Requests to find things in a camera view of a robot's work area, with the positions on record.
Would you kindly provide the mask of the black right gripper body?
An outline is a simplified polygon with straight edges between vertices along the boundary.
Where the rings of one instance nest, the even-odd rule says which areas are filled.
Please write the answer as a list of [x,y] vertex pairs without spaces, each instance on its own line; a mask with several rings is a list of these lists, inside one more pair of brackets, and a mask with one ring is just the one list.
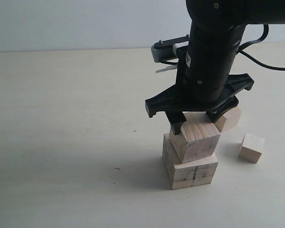
[[215,112],[241,90],[250,90],[248,74],[230,70],[245,26],[213,35],[191,26],[186,53],[179,57],[175,85],[145,101],[149,117],[157,112]]

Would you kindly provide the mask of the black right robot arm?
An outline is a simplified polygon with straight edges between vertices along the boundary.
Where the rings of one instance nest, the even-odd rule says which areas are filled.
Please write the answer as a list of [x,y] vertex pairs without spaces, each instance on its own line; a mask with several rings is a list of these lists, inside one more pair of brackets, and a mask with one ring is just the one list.
[[263,41],[271,24],[285,24],[285,0],[188,0],[192,20],[186,36],[160,40],[152,48],[153,60],[177,68],[176,82],[145,101],[149,117],[165,112],[174,134],[186,121],[185,112],[205,112],[211,121],[238,105],[236,95],[250,90],[248,74],[230,73],[249,24],[263,25]]

